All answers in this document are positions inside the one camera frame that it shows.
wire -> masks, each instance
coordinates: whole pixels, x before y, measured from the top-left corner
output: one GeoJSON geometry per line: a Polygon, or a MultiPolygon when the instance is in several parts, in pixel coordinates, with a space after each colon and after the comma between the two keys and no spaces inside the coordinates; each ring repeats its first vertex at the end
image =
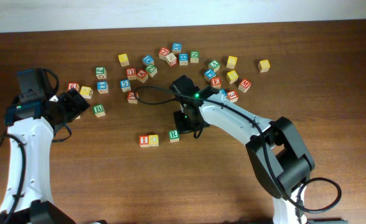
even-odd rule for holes
{"type": "MultiPolygon", "coordinates": [[[[298,195],[299,195],[299,198],[300,198],[301,192],[303,191],[303,189],[305,188],[305,186],[307,186],[308,184],[310,184],[312,182],[315,182],[315,181],[325,181],[325,182],[331,183],[334,187],[336,187],[336,189],[338,191],[338,194],[337,194],[336,199],[330,205],[328,205],[328,206],[326,206],[324,208],[320,208],[320,209],[308,209],[308,208],[300,205],[299,203],[295,202],[294,200],[292,200],[291,197],[287,194],[287,192],[281,186],[280,182],[276,178],[275,173],[273,172],[273,169],[271,168],[271,164],[270,164],[270,160],[269,160],[269,154],[268,154],[268,150],[267,150],[267,146],[266,146],[266,141],[265,141],[265,136],[264,136],[261,128],[259,127],[259,125],[254,120],[252,120],[251,118],[247,117],[245,114],[243,114],[243,113],[241,113],[241,112],[239,112],[239,111],[237,111],[237,110],[235,110],[235,109],[233,109],[233,108],[229,107],[228,105],[225,105],[224,103],[221,103],[221,102],[217,102],[217,101],[214,101],[214,100],[208,100],[208,99],[202,99],[202,98],[195,98],[193,96],[187,96],[187,95],[183,95],[183,94],[180,94],[180,93],[175,93],[173,91],[170,91],[170,90],[167,90],[167,89],[158,87],[158,86],[140,86],[140,87],[137,87],[134,90],[134,95],[137,96],[137,91],[139,89],[142,89],[142,88],[152,88],[152,89],[155,89],[155,90],[164,91],[166,93],[170,93],[170,94],[173,94],[175,96],[181,96],[183,98],[187,98],[187,99],[191,99],[191,100],[200,100],[200,101],[204,101],[204,102],[213,103],[213,104],[216,104],[216,105],[221,106],[222,109],[223,108],[226,108],[226,109],[228,109],[228,110],[230,110],[230,111],[232,111],[232,112],[240,115],[241,117],[245,118],[247,121],[249,121],[258,130],[258,132],[259,132],[259,135],[260,135],[260,138],[261,138],[261,142],[262,142],[262,146],[263,146],[263,154],[265,156],[266,166],[268,168],[268,171],[269,171],[269,174],[270,174],[270,177],[271,177],[272,181],[277,186],[277,189],[279,190],[280,194],[283,195],[283,198],[286,199],[287,201],[289,201],[297,209],[300,209],[300,210],[302,210],[304,212],[307,212],[307,213],[322,213],[322,212],[326,212],[326,211],[334,208],[339,203],[339,201],[340,201],[340,199],[342,197],[342,189],[340,188],[339,184],[337,184],[333,180],[330,180],[330,179],[327,179],[327,178],[323,178],[323,177],[316,177],[316,178],[313,178],[313,179],[310,179],[310,180],[306,181],[299,188],[298,195]]],[[[148,104],[148,103],[143,102],[142,100],[140,100],[138,97],[136,97],[136,99],[139,102],[141,102],[141,103],[148,104]]]]}
{"type": "Polygon", "coordinates": [[[6,219],[4,220],[3,224],[7,224],[9,223],[12,214],[14,213],[14,211],[16,210],[17,204],[20,201],[20,198],[22,197],[21,192],[22,192],[22,186],[24,185],[24,178],[26,175],[26,151],[24,149],[24,143],[22,143],[22,141],[20,139],[18,139],[17,137],[15,137],[12,134],[8,134],[8,133],[3,133],[2,135],[0,135],[0,147],[2,146],[3,140],[5,138],[10,138],[13,139],[17,142],[19,148],[21,149],[21,160],[22,160],[22,165],[21,165],[21,175],[20,175],[20,182],[19,182],[19,186],[17,188],[17,193],[14,196],[14,202],[10,208],[9,214],[7,214],[6,219]]]}

white wall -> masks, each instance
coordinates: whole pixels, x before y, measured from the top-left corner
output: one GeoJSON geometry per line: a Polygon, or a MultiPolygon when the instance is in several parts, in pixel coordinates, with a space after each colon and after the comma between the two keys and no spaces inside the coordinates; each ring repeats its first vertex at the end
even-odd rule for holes
{"type": "Polygon", "coordinates": [[[366,19],[366,0],[0,0],[0,32],[366,19]]]}

wood grain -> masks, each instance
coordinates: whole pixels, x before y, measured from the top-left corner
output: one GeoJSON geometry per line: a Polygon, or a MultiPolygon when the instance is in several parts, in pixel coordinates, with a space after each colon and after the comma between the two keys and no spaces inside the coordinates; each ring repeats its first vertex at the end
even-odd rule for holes
{"type": "MultiPolygon", "coordinates": [[[[3,114],[19,93],[16,72],[52,69],[60,89],[78,82],[95,89],[95,67],[105,66],[110,92],[88,100],[102,103],[106,116],[92,110],[71,123],[73,135],[53,144],[50,178],[54,202],[77,223],[104,218],[109,223],[221,223],[240,217],[271,218],[271,197],[252,171],[245,148],[211,127],[195,140],[191,134],[169,143],[177,103],[132,105],[119,81],[125,77],[117,55],[127,53],[136,69],[151,54],[158,74],[146,85],[168,87],[186,74],[206,85],[207,62],[218,60],[222,88],[229,55],[236,71],[252,82],[237,105],[262,117],[291,119],[316,162],[313,177],[337,181],[343,190],[333,210],[309,218],[343,218],[366,223],[366,20],[290,22],[154,29],[110,29],[0,34],[0,134],[3,114]],[[200,52],[200,63],[169,68],[158,58],[161,47],[182,43],[182,51],[200,52]],[[260,74],[260,59],[271,62],[260,74]],[[156,133],[160,146],[140,148],[140,134],[156,133]]],[[[143,85],[134,80],[133,88],[143,85]]],[[[165,100],[156,92],[147,100],[165,100]]],[[[0,204],[6,190],[9,144],[0,150],[0,204]]],[[[319,208],[335,192],[310,186],[306,205],[319,208]]]]}

wooden alphabet block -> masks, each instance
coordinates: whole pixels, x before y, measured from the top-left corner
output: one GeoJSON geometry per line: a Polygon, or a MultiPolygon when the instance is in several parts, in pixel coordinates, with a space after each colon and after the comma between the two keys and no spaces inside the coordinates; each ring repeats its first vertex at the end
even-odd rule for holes
{"type": "Polygon", "coordinates": [[[176,56],[173,53],[166,55],[166,62],[170,67],[174,66],[176,64],[176,56]]]}
{"type": "Polygon", "coordinates": [[[96,68],[96,76],[98,79],[107,78],[107,71],[105,67],[97,67],[96,68]]]}
{"type": "Polygon", "coordinates": [[[220,68],[220,64],[216,60],[213,60],[209,63],[208,68],[212,69],[214,72],[217,72],[220,68]]]}
{"type": "Polygon", "coordinates": [[[200,59],[200,52],[193,51],[190,53],[190,63],[198,63],[200,59]]]}
{"type": "Polygon", "coordinates": [[[158,134],[152,134],[148,136],[150,141],[150,147],[159,146],[158,134]]]}
{"type": "Polygon", "coordinates": [[[134,91],[128,92],[128,102],[138,104],[138,99],[136,99],[136,97],[134,96],[134,91]]]}
{"type": "Polygon", "coordinates": [[[162,47],[158,53],[159,58],[166,60],[166,55],[169,55],[169,49],[162,47]]]}
{"type": "Polygon", "coordinates": [[[156,75],[157,73],[157,67],[155,67],[154,65],[148,65],[146,68],[146,72],[148,73],[148,75],[152,78],[156,75]]]}
{"type": "Polygon", "coordinates": [[[93,91],[90,87],[83,86],[81,88],[81,91],[79,92],[79,94],[81,94],[82,97],[84,97],[85,99],[91,99],[92,95],[93,95],[93,91]]]}
{"type": "Polygon", "coordinates": [[[121,66],[128,66],[129,65],[129,59],[127,54],[121,54],[118,56],[118,59],[120,60],[121,66]]]}
{"type": "Polygon", "coordinates": [[[108,84],[106,81],[97,82],[97,91],[99,93],[108,93],[108,84]]]}
{"type": "Polygon", "coordinates": [[[136,69],[135,68],[127,68],[126,69],[126,76],[128,80],[135,80],[136,79],[136,69]]]}
{"type": "Polygon", "coordinates": [[[188,64],[189,64],[189,55],[179,54],[179,65],[188,65],[188,64]]]}
{"type": "Polygon", "coordinates": [[[259,72],[267,72],[270,68],[269,60],[262,60],[258,64],[259,72]]]}
{"type": "Polygon", "coordinates": [[[68,89],[67,90],[70,90],[72,88],[74,88],[75,90],[77,90],[79,92],[80,87],[79,87],[78,83],[68,83],[68,89]]]}
{"type": "Polygon", "coordinates": [[[219,77],[211,78],[210,79],[210,86],[212,86],[216,89],[220,89],[220,87],[222,87],[221,79],[219,77]]]}
{"type": "Polygon", "coordinates": [[[233,56],[228,56],[226,67],[234,69],[236,64],[237,64],[237,58],[233,56]]]}
{"type": "Polygon", "coordinates": [[[172,44],[172,53],[180,54],[182,52],[182,44],[181,43],[173,43],[172,44]]]}
{"type": "Polygon", "coordinates": [[[143,64],[145,66],[148,66],[148,65],[154,65],[154,59],[150,56],[150,55],[147,55],[143,58],[143,64]]]}
{"type": "Polygon", "coordinates": [[[103,105],[94,106],[93,112],[95,113],[96,117],[98,117],[98,118],[106,115],[106,111],[104,111],[103,105]]]}
{"type": "Polygon", "coordinates": [[[226,75],[226,79],[229,82],[229,84],[236,82],[238,80],[237,72],[235,72],[234,70],[231,72],[228,72],[226,75]]]}
{"type": "Polygon", "coordinates": [[[143,69],[140,69],[139,72],[136,74],[136,78],[141,81],[142,83],[146,82],[148,79],[148,74],[143,69]]]}
{"type": "Polygon", "coordinates": [[[121,80],[120,83],[122,92],[131,91],[131,84],[129,80],[121,80]]]}
{"type": "Polygon", "coordinates": [[[208,82],[210,81],[211,78],[215,77],[216,73],[214,71],[212,71],[211,69],[208,69],[205,73],[204,73],[204,78],[205,80],[207,80],[208,82]]]}
{"type": "Polygon", "coordinates": [[[149,136],[139,136],[140,147],[150,147],[149,136]]]}
{"type": "Polygon", "coordinates": [[[238,94],[235,90],[227,92],[227,99],[234,103],[238,100],[238,94]]]}
{"type": "Polygon", "coordinates": [[[247,90],[249,90],[250,89],[250,87],[251,87],[251,82],[250,81],[248,81],[246,78],[244,78],[241,82],[240,82],[240,84],[239,84],[239,86],[238,86],[238,89],[239,90],[241,90],[241,91],[243,91],[244,93],[247,91],[247,90]]]}
{"type": "Polygon", "coordinates": [[[170,142],[179,141],[179,132],[177,130],[169,131],[169,140],[170,142]]]}

block with letter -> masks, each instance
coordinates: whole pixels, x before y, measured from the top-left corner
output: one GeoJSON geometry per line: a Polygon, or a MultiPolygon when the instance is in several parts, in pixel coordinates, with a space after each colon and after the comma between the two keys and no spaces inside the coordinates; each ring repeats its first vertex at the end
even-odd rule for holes
{"type": "Polygon", "coordinates": [[[121,54],[118,56],[118,59],[120,60],[121,66],[128,66],[129,65],[129,59],[127,54],[121,54]]]}
{"type": "Polygon", "coordinates": [[[145,81],[147,81],[148,79],[148,74],[146,71],[144,71],[143,69],[140,69],[139,72],[136,74],[136,78],[141,81],[142,83],[144,83],[145,81]]]}
{"type": "Polygon", "coordinates": [[[209,63],[208,68],[212,69],[214,72],[217,72],[220,69],[220,64],[216,60],[213,60],[209,63]]]}
{"type": "Polygon", "coordinates": [[[151,147],[159,146],[158,134],[149,135],[148,138],[149,138],[149,142],[150,142],[151,147]]]}
{"type": "Polygon", "coordinates": [[[134,96],[134,91],[128,92],[128,102],[138,104],[138,99],[136,99],[136,97],[134,96]]]}
{"type": "Polygon", "coordinates": [[[96,76],[98,79],[107,78],[107,71],[105,67],[97,67],[96,68],[96,76]]]}
{"type": "Polygon", "coordinates": [[[136,79],[136,69],[135,68],[127,68],[126,69],[126,76],[128,80],[135,80],[136,79]]]}
{"type": "Polygon", "coordinates": [[[162,47],[158,52],[159,58],[166,60],[166,55],[169,55],[169,49],[162,47]]]}
{"type": "Polygon", "coordinates": [[[172,44],[172,53],[180,54],[182,52],[182,44],[181,43],[173,43],[172,44]]]}
{"type": "Polygon", "coordinates": [[[96,117],[98,117],[98,118],[106,115],[106,111],[104,111],[103,105],[94,106],[93,112],[95,113],[96,117]]]}
{"type": "Polygon", "coordinates": [[[188,64],[189,64],[189,55],[179,54],[179,65],[188,65],[188,64]]]}
{"type": "Polygon", "coordinates": [[[222,81],[219,77],[214,77],[210,79],[210,86],[216,88],[216,89],[220,89],[220,87],[222,87],[222,81]]]}
{"type": "Polygon", "coordinates": [[[152,78],[156,75],[157,73],[157,67],[155,67],[154,65],[148,65],[146,68],[146,72],[148,73],[148,75],[152,78]]]}
{"type": "Polygon", "coordinates": [[[70,90],[72,88],[74,88],[75,90],[77,90],[79,92],[80,87],[79,87],[78,83],[68,83],[68,89],[67,90],[70,90]]]}
{"type": "Polygon", "coordinates": [[[226,79],[229,82],[229,84],[235,83],[238,80],[238,74],[234,70],[231,72],[228,72],[226,75],[226,79]]]}
{"type": "Polygon", "coordinates": [[[230,102],[234,103],[238,100],[238,94],[237,91],[229,91],[227,92],[227,99],[230,100],[230,102]]]}
{"type": "Polygon", "coordinates": [[[193,51],[190,53],[190,63],[198,63],[200,59],[200,52],[193,51]]]}
{"type": "Polygon", "coordinates": [[[236,64],[237,64],[237,58],[233,56],[228,56],[226,67],[234,69],[236,64]]]}
{"type": "Polygon", "coordinates": [[[241,91],[243,91],[244,93],[247,91],[247,90],[249,90],[250,89],[250,87],[251,87],[251,82],[250,81],[248,81],[246,78],[244,78],[241,82],[240,82],[240,84],[239,84],[239,86],[238,86],[238,89],[239,90],[241,90],[241,91]]]}
{"type": "Polygon", "coordinates": [[[169,140],[171,142],[179,141],[179,133],[177,132],[177,130],[169,131],[169,140]]]}
{"type": "Polygon", "coordinates": [[[139,136],[140,147],[150,147],[149,136],[139,136]]]}
{"type": "Polygon", "coordinates": [[[259,72],[267,72],[270,68],[269,60],[262,60],[258,64],[259,72]]]}
{"type": "Polygon", "coordinates": [[[166,55],[166,62],[170,67],[174,66],[176,64],[176,56],[173,53],[166,55]]]}
{"type": "Polygon", "coordinates": [[[83,86],[79,94],[81,94],[82,97],[84,97],[85,99],[91,99],[93,95],[93,90],[90,87],[83,86]]]}
{"type": "Polygon", "coordinates": [[[120,83],[122,92],[131,91],[131,84],[129,80],[121,80],[120,83]]]}
{"type": "Polygon", "coordinates": [[[216,73],[214,71],[212,71],[211,69],[208,69],[205,73],[204,73],[204,78],[205,80],[207,80],[208,82],[210,81],[211,78],[215,77],[216,73]]]}
{"type": "Polygon", "coordinates": [[[97,82],[97,91],[99,93],[108,93],[108,84],[106,81],[97,82]]]}

